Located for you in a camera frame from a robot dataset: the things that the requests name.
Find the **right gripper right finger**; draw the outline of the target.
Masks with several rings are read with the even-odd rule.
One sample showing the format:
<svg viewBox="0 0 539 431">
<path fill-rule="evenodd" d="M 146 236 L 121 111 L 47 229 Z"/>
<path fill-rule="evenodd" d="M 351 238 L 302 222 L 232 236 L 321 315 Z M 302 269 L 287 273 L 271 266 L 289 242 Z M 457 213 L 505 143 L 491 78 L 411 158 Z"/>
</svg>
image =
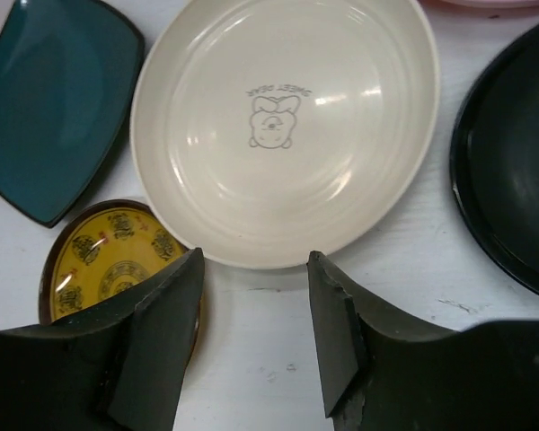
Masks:
<svg viewBox="0 0 539 431">
<path fill-rule="evenodd" d="M 539 430 L 539 320 L 450 330 L 319 251 L 307 262 L 324 412 L 338 430 Z"/>
</svg>

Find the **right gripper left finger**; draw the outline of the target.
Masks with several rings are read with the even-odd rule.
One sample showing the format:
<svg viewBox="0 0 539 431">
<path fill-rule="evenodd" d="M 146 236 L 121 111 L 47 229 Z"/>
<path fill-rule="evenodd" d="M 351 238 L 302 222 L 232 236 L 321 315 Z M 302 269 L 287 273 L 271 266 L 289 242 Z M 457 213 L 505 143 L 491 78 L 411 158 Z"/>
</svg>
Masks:
<svg viewBox="0 0 539 431">
<path fill-rule="evenodd" d="M 195 339 L 199 249 L 49 325 L 0 330 L 0 430 L 170 430 Z"/>
</svg>

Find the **cream round plate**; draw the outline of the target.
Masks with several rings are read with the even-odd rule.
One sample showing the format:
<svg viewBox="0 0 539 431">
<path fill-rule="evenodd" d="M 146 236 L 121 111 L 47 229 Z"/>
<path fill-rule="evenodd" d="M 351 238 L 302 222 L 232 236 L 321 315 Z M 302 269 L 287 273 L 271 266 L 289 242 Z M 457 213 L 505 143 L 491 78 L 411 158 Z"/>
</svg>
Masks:
<svg viewBox="0 0 539 431">
<path fill-rule="evenodd" d="M 180 242 L 229 266 L 290 268 L 394 207 L 439 99 L 417 1 L 191 1 L 139 77 L 132 155 Z"/>
</svg>

